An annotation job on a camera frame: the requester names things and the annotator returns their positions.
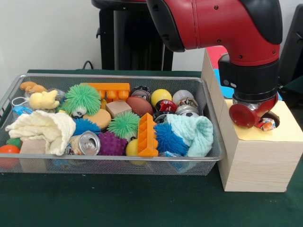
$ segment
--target yellow paper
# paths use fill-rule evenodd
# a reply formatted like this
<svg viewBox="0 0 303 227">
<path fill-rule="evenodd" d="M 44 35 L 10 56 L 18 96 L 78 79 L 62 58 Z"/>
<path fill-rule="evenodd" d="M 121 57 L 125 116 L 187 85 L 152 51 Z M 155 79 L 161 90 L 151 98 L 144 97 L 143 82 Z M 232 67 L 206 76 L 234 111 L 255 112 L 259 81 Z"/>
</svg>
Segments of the yellow paper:
<svg viewBox="0 0 303 227">
<path fill-rule="evenodd" d="M 225 101 L 229 109 L 232 100 L 226 99 Z M 241 140 L 303 142 L 303 132 L 284 101 L 278 101 L 271 112 L 280 118 L 280 125 L 276 129 L 263 131 L 256 127 L 247 129 L 233 124 L 238 138 Z"/>
</svg>

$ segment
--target wooden box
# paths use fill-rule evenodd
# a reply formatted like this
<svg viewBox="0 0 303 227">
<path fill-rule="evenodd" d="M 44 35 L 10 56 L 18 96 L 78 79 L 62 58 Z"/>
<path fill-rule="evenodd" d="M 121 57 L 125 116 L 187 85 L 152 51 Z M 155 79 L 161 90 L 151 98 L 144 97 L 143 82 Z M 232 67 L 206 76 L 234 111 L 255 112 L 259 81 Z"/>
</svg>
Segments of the wooden box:
<svg viewBox="0 0 303 227">
<path fill-rule="evenodd" d="M 303 152 L 303 132 L 282 100 L 272 110 L 280 118 L 273 131 L 246 129 L 232 122 L 232 100 L 223 96 L 216 76 L 217 61 L 224 52 L 222 47 L 207 48 L 202 68 L 226 148 L 218 163 L 224 190 L 285 192 Z"/>
</svg>

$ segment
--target orange toy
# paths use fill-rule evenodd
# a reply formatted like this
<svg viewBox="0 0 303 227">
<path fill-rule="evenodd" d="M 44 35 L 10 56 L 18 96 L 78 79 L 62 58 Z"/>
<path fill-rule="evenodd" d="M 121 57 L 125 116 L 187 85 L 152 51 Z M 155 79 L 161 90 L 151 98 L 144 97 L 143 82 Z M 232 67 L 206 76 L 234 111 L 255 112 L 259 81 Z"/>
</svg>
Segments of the orange toy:
<svg viewBox="0 0 303 227">
<path fill-rule="evenodd" d="M 153 127 L 156 123 L 152 116 L 146 113 L 139 122 L 138 127 L 138 156 L 140 157 L 157 157 L 159 152 L 156 149 L 158 141 Z"/>
<path fill-rule="evenodd" d="M 95 88 L 101 96 L 101 99 L 107 96 L 107 103 L 122 99 L 127 100 L 131 91 L 129 83 L 87 83 L 89 86 Z"/>
</svg>

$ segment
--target purple spiky ball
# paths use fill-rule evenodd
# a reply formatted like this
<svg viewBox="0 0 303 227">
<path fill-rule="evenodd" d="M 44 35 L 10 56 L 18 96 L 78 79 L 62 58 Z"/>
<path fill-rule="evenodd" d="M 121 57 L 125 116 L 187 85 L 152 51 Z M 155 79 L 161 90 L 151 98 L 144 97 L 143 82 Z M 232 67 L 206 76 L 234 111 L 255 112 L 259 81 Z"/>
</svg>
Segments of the purple spiky ball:
<svg viewBox="0 0 303 227">
<path fill-rule="evenodd" d="M 126 139 L 120 139 L 113 132 L 107 131 L 98 135 L 101 149 L 98 155 L 122 156 L 125 155 Z"/>
</svg>

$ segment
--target green spiky ball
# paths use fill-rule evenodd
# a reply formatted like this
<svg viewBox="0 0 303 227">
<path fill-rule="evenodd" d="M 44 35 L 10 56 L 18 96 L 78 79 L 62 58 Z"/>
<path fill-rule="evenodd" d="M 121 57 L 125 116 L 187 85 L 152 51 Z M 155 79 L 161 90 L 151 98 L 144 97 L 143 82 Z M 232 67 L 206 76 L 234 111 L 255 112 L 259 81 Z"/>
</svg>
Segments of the green spiky ball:
<svg viewBox="0 0 303 227">
<path fill-rule="evenodd" d="M 22 147 L 22 141 L 21 141 L 19 138 L 15 138 L 15 139 L 11 138 L 11 139 L 8 139 L 8 140 L 6 141 L 6 144 L 7 144 L 7 145 L 14 145 L 14 146 L 16 146 L 16 147 L 19 148 L 19 149 L 21 149 L 21 147 Z"/>
<path fill-rule="evenodd" d="M 61 109 L 63 109 L 68 115 L 78 108 L 79 106 L 87 109 L 87 115 L 95 115 L 101 106 L 101 97 L 99 92 L 87 85 L 79 84 L 70 88 L 65 94 L 65 102 Z"/>
<path fill-rule="evenodd" d="M 140 117 L 132 112 L 124 112 L 115 117 L 108 125 L 107 130 L 113 132 L 121 139 L 138 134 L 138 124 Z"/>
</svg>

